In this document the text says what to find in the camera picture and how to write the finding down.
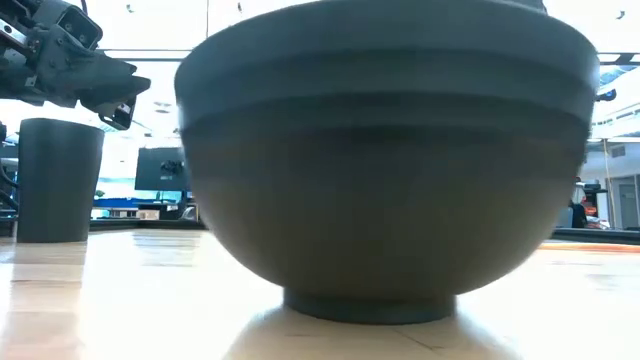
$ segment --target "desk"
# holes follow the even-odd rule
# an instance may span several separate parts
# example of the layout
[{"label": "desk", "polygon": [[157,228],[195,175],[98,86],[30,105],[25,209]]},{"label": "desk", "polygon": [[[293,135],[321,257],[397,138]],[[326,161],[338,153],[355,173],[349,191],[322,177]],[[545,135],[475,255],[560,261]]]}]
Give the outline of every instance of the desk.
[{"label": "desk", "polygon": [[139,211],[157,211],[157,218],[151,220],[178,220],[182,213],[179,211],[180,207],[176,203],[138,203]]},{"label": "desk", "polygon": [[93,207],[93,210],[107,210],[109,217],[136,217],[137,207]]},{"label": "desk", "polygon": [[459,297],[455,317],[340,324],[280,306],[281,290],[207,232],[96,233],[0,242],[0,358],[640,359],[636,247],[545,244]]}]

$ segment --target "dark gray bowl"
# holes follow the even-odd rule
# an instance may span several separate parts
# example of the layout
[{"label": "dark gray bowl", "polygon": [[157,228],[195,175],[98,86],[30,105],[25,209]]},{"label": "dark gray bowl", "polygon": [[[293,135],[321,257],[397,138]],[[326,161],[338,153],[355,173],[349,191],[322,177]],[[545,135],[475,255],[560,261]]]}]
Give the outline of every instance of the dark gray bowl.
[{"label": "dark gray bowl", "polygon": [[210,37],[175,87],[224,246],[298,310],[405,323],[551,233],[597,80],[589,41],[525,7],[325,0]]}]

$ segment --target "wall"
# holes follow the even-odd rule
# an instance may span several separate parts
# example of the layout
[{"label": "wall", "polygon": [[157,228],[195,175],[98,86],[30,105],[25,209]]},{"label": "wall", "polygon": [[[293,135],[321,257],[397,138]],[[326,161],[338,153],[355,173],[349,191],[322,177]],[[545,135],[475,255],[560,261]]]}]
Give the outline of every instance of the wall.
[{"label": "wall", "polygon": [[590,152],[587,154],[587,162],[582,166],[580,177],[582,179],[606,179],[607,167],[609,177],[624,177],[640,174],[640,143],[626,143],[625,156],[612,158],[606,161],[604,152]]}]

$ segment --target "person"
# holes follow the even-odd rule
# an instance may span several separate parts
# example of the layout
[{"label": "person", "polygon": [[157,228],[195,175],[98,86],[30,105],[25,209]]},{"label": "person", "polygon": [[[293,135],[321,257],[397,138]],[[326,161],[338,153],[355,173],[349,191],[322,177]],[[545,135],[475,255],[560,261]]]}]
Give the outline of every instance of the person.
[{"label": "person", "polygon": [[582,206],[582,204],[575,204],[573,201],[569,200],[569,207],[573,209],[571,227],[584,229],[587,226],[587,213],[584,210],[584,206]]}]

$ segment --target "cable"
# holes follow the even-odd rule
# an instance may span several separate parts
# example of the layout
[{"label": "cable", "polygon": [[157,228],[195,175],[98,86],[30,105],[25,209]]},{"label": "cable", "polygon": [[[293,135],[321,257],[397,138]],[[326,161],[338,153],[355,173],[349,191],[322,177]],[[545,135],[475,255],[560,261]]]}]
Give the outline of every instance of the cable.
[{"label": "cable", "polygon": [[0,190],[0,201],[9,205],[9,207],[12,208],[13,210],[20,212],[20,205],[18,205],[18,203],[15,200],[13,200],[11,196],[7,195],[7,193],[2,190]]},{"label": "cable", "polygon": [[24,10],[27,18],[31,17],[31,11],[29,11],[29,8],[27,8],[26,6],[22,5],[18,0],[11,0],[11,2],[14,5],[16,5],[17,7],[21,8],[22,10]]},{"label": "cable", "polygon": [[613,219],[613,221],[610,221],[609,223],[612,225],[611,228],[613,228],[618,224],[616,224],[616,204],[615,197],[613,196],[613,181],[611,179],[611,173],[609,172],[609,149],[607,148],[607,139],[602,140],[602,148],[604,149],[604,169],[607,177],[605,181],[607,184],[607,191],[609,191],[609,201],[611,205],[609,207],[609,209],[611,209],[610,219]]},{"label": "cable", "polygon": [[204,38],[205,39],[209,37],[209,6],[210,6],[209,0],[207,0],[207,15],[206,15],[207,16],[207,22],[206,22],[207,26],[206,26],[206,29],[205,29],[206,33],[204,34]]},{"label": "cable", "polygon": [[4,181],[5,183],[13,186],[16,189],[20,189],[20,185],[16,182],[14,182],[13,180],[9,179],[9,177],[7,176],[7,173],[4,172],[4,166],[0,165],[0,180]]}]

